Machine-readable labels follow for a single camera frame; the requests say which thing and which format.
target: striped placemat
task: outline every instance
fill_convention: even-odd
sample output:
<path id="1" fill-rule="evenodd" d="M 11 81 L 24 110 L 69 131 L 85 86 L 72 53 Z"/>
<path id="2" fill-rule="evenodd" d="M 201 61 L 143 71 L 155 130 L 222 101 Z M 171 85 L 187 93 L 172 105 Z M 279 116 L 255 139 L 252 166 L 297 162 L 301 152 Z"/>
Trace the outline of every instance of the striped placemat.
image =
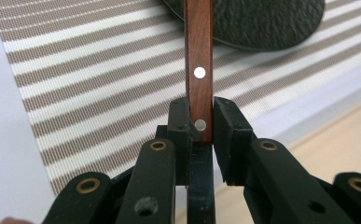
<path id="1" fill-rule="evenodd" d="M 55 193 L 131 167 L 185 95 L 182 23 L 159 0 L 0 1 L 0 36 Z M 361 1 L 331 0 L 293 49 L 216 45 L 215 95 L 255 119 L 359 66 Z"/>

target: white rivet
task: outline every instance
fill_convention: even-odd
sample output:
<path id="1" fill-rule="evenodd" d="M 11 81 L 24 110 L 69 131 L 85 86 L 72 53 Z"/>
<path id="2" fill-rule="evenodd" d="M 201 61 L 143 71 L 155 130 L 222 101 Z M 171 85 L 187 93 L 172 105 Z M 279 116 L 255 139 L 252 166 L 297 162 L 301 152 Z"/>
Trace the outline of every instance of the white rivet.
<path id="1" fill-rule="evenodd" d="M 195 121 L 195 127 L 201 132 L 206 129 L 206 122 L 203 119 L 197 119 L 197 121 Z"/>
<path id="2" fill-rule="evenodd" d="M 202 67 L 197 67 L 197 68 L 194 70 L 194 75 L 195 75 L 195 77 L 197 77 L 197 78 L 203 78 L 203 77 L 206 75 L 206 71 L 205 71 L 204 68 L 202 68 Z"/>

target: beige floor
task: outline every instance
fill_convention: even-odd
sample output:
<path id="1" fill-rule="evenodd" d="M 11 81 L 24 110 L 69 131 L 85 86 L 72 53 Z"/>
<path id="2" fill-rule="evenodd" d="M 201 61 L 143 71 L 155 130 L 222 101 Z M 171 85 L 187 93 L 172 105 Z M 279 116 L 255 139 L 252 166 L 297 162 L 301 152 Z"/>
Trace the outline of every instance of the beige floor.
<path id="1" fill-rule="evenodd" d="M 361 173 L 361 104 L 288 146 L 312 175 L 332 182 L 335 174 Z M 215 190 L 216 223 L 253 223 L 243 198 L 243 188 L 221 185 Z M 176 214 L 176 224 L 187 223 L 186 209 Z"/>

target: dark round plate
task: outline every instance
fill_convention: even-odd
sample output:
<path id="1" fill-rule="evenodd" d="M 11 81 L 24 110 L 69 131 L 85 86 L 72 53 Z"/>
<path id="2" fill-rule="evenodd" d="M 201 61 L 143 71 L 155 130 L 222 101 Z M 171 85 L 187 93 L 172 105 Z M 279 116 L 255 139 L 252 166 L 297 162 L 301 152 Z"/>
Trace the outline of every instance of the dark round plate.
<path id="1" fill-rule="evenodd" d="M 184 20 L 184 0 L 161 1 Z M 324 10 L 325 0 L 213 0 L 213 37 L 238 49 L 288 49 L 317 29 Z"/>

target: wooden handle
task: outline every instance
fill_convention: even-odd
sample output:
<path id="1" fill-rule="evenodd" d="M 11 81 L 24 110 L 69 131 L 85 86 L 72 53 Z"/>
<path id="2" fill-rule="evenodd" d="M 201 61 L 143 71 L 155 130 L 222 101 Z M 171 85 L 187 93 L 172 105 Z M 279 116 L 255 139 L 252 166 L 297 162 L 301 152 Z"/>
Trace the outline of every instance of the wooden handle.
<path id="1" fill-rule="evenodd" d="M 213 142 L 212 0 L 185 0 L 186 90 L 199 143 Z"/>

